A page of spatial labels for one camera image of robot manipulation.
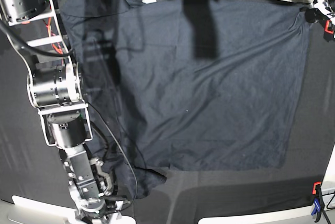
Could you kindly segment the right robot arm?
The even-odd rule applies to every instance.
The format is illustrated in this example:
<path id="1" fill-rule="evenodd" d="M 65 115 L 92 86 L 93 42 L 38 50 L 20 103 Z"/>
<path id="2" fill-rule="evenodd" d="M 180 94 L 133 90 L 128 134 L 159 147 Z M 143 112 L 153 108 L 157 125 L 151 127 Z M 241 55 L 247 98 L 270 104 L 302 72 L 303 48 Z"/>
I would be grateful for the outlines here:
<path id="1" fill-rule="evenodd" d="M 119 223 L 126 198 L 86 143 L 92 126 L 79 65 L 66 45 L 56 0 L 1 0 L 1 31 L 24 61 L 27 93 L 45 142 L 57 147 L 76 205 L 67 223 Z"/>

